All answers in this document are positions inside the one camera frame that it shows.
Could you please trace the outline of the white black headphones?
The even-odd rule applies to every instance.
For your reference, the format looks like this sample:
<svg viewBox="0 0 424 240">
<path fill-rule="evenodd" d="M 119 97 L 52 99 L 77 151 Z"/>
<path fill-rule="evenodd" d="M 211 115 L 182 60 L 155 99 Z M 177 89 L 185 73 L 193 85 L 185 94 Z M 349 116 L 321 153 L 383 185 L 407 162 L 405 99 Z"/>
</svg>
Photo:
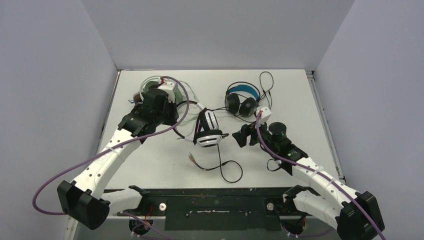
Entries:
<svg viewBox="0 0 424 240">
<path fill-rule="evenodd" d="M 196 119 L 193 137 L 183 136 L 177 128 L 173 129 L 181 139 L 186 142 L 192 142 L 194 145 L 199 145 L 201 148 L 208 148 L 217 146 L 223 139 L 229 136 L 228 133 L 223 133 L 220 129 L 214 112 L 204 107 L 200 102 L 193 100 L 189 100 L 188 102 L 182 101 L 176 107 L 179 108 L 187 103 L 196 105 L 200 109 L 200 112 Z"/>
</svg>

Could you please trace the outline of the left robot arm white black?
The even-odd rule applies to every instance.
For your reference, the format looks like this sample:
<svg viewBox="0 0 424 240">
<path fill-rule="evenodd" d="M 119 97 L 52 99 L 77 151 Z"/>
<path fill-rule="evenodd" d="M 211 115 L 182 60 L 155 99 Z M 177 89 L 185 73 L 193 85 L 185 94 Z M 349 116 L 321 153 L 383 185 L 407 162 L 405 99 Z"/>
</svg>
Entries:
<svg viewBox="0 0 424 240">
<path fill-rule="evenodd" d="M 173 126 L 178 119 L 176 97 L 164 86 L 143 93 L 137 104 L 118 124 L 105 152 L 71 182 L 62 181 L 57 187 L 62 211 L 90 230 L 101 226 L 108 216 L 132 210 L 145 214 L 150 202 L 138 187 L 105 193 L 111 178 L 125 160 L 151 136 L 159 125 Z"/>
</svg>

